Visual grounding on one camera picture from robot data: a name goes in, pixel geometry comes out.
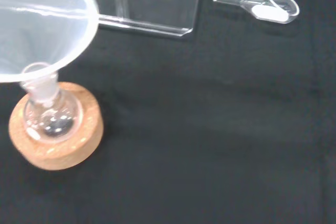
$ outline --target black surface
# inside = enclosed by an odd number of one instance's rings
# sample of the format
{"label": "black surface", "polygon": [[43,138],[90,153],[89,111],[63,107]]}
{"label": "black surface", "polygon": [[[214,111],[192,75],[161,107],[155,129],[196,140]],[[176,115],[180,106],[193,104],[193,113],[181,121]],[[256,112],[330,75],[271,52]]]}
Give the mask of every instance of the black surface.
{"label": "black surface", "polygon": [[336,223],[335,0],[277,25],[201,0],[186,41],[99,30],[61,81],[100,102],[94,154],[61,172],[10,143],[0,86],[0,223]]}

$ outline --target funnel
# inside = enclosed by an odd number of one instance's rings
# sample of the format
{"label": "funnel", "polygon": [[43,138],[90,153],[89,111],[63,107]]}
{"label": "funnel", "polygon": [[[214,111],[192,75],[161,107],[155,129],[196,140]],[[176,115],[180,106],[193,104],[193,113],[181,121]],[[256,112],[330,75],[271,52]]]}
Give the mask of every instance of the funnel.
{"label": "funnel", "polygon": [[10,117],[13,144],[40,168],[80,163],[100,142],[100,110],[88,90],[58,83],[57,71],[94,38],[96,1],[0,0],[0,16],[0,82],[28,93]]}
{"label": "funnel", "polygon": [[237,5],[251,13],[256,19],[287,24],[300,13],[294,0],[213,0],[214,2]]}

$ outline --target flask neck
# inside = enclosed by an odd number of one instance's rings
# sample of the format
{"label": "flask neck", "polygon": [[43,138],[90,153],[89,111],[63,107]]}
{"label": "flask neck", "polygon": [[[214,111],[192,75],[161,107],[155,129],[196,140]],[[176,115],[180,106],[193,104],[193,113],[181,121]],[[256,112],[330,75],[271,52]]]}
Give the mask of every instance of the flask neck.
{"label": "flask neck", "polygon": [[[49,64],[38,62],[27,66],[23,73],[36,71]],[[42,104],[49,108],[53,105],[54,99],[59,94],[58,75],[56,72],[48,74],[36,79],[22,81],[20,86],[29,94],[29,98],[33,103]]]}

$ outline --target plastic scoop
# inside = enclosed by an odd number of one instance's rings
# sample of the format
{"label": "plastic scoop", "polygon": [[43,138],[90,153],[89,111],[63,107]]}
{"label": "plastic scoop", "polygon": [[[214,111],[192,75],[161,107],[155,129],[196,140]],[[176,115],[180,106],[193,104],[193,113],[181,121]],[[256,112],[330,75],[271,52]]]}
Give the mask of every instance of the plastic scoop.
{"label": "plastic scoop", "polygon": [[260,20],[287,24],[300,13],[294,0],[213,0],[214,2],[237,5]]}

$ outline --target acrylic stand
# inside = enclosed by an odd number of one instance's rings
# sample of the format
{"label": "acrylic stand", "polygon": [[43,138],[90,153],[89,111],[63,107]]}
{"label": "acrylic stand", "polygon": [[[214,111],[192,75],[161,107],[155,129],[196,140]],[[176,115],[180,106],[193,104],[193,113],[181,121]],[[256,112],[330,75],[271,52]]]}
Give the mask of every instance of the acrylic stand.
{"label": "acrylic stand", "polygon": [[198,0],[97,0],[100,25],[182,37],[194,29]]}

